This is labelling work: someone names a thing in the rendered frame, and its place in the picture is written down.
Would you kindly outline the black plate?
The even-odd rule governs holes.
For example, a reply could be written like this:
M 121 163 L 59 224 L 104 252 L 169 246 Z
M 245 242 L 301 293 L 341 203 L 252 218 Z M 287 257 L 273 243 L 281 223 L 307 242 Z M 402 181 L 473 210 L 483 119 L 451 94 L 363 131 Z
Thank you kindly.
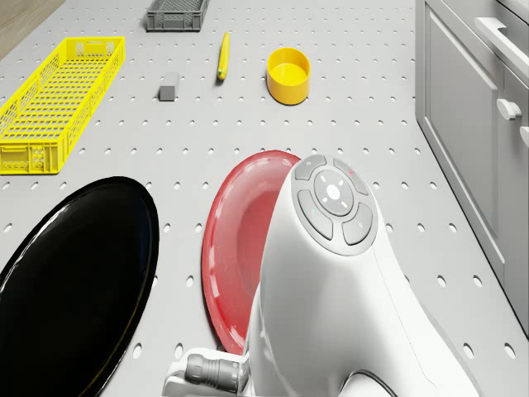
M 145 310 L 159 239 L 153 198 L 127 177 L 46 214 L 0 272 L 0 397 L 97 397 Z

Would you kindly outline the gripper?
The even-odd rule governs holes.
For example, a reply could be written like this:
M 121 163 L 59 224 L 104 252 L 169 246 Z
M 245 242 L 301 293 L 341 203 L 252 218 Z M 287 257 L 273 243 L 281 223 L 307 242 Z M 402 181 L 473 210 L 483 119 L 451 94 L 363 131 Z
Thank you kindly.
M 249 354 L 192 348 L 173 362 L 163 397 L 251 397 Z

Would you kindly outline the grey cube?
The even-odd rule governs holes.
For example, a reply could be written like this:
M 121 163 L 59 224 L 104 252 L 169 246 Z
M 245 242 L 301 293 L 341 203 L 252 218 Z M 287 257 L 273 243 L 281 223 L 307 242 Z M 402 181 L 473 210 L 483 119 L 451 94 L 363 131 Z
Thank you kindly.
M 162 102 L 173 102 L 179 89 L 179 72 L 167 72 L 163 75 L 159 88 L 159 100 Z

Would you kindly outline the white cabinet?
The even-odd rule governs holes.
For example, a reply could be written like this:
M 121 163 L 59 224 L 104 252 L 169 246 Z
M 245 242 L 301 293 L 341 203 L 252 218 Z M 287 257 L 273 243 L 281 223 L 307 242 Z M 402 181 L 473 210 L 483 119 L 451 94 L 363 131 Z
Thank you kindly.
M 529 334 L 529 0 L 415 0 L 416 117 Z

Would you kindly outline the dark grey basket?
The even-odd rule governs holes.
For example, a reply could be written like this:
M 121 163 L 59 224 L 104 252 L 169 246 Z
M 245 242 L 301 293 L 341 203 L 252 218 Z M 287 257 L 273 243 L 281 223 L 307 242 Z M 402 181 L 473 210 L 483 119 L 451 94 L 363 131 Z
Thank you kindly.
M 147 31 L 201 31 L 209 0 L 154 0 L 146 12 Z

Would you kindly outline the yellow bowl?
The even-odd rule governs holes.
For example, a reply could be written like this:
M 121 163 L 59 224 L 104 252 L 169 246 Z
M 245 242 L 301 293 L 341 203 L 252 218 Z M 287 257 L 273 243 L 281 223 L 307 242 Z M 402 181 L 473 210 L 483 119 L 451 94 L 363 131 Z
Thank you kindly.
M 267 87 L 278 102 L 286 105 L 305 100 L 310 89 L 311 65 L 300 50 L 278 48 L 268 58 Z

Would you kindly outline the banana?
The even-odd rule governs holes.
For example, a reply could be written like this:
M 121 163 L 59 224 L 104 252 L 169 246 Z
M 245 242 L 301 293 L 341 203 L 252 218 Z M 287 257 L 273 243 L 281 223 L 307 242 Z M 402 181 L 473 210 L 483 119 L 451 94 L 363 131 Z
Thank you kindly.
M 222 38 L 222 45 L 219 54 L 219 60 L 217 65 L 217 79 L 225 80 L 228 71 L 230 56 L 230 32 L 227 31 Z

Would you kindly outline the red plate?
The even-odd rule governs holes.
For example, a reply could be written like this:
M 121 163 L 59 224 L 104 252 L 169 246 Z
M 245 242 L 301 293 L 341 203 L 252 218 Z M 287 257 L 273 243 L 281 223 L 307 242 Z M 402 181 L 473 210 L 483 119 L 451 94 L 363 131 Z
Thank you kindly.
M 202 246 L 203 293 L 227 352 L 241 354 L 260 265 L 279 191 L 299 158 L 263 151 L 239 163 L 211 206 Z

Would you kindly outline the yellow basket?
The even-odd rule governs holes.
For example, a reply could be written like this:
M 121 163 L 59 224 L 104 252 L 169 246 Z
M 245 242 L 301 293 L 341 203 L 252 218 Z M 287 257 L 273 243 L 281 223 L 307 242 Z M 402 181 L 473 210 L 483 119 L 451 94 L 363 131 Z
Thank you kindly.
M 0 175 L 57 174 L 125 59 L 125 39 L 67 37 L 0 108 Z

